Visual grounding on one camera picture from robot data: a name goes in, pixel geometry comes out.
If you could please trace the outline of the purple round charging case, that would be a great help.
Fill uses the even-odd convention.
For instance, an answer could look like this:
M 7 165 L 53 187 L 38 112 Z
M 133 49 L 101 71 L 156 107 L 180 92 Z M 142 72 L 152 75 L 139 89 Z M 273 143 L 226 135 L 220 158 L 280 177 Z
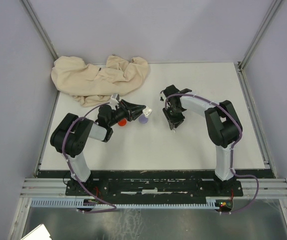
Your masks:
M 141 123 L 141 124 L 146 124 L 148 121 L 149 121 L 149 118 L 146 117 L 144 114 L 141 115 L 139 118 L 138 118 L 138 121 Z

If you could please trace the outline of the white round charging case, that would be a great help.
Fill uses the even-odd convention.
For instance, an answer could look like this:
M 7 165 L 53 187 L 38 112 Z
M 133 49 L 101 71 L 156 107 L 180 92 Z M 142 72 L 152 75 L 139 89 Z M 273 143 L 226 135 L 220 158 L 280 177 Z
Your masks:
M 152 113 L 152 111 L 153 110 L 150 107 L 146 107 L 145 109 L 142 110 L 142 113 L 146 118 L 148 118 Z

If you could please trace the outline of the red round charging case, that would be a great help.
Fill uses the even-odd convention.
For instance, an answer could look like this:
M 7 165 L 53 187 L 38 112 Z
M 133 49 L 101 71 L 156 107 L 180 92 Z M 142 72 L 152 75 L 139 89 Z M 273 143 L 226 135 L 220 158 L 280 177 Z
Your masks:
M 125 118 L 118 122 L 118 125 L 121 127 L 125 126 L 126 124 L 127 124 L 127 120 Z

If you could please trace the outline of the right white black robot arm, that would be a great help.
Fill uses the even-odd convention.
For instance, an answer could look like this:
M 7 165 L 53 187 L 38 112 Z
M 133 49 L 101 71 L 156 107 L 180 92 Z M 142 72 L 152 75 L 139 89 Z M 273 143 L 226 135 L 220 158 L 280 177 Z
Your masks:
M 229 100 L 216 103 L 188 88 L 179 90 L 174 85 L 166 87 L 159 95 L 164 102 L 162 111 L 170 130 L 183 123 L 186 110 L 205 118 L 208 136 L 216 147 L 213 191 L 224 196 L 231 190 L 229 180 L 234 177 L 234 147 L 243 136 L 243 127 L 233 104 Z

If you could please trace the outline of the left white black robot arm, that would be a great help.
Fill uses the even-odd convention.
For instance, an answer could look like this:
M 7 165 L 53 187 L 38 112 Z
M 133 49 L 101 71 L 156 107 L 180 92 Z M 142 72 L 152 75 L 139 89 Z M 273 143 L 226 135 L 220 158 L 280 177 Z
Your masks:
M 50 137 L 50 145 L 62 154 L 68 164 L 71 177 L 78 181 L 76 188 L 83 195 L 94 190 L 94 182 L 89 179 L 89 169 L 83 150 L 88 139 L 108 142 L 113 134 L 112 127 L 122 120 L 132 122 L 139 118 L 147 107 L 119 100 L 113 108 L 109 103 L 100 104 L 95 121 L 86 116 L 67 113 Z

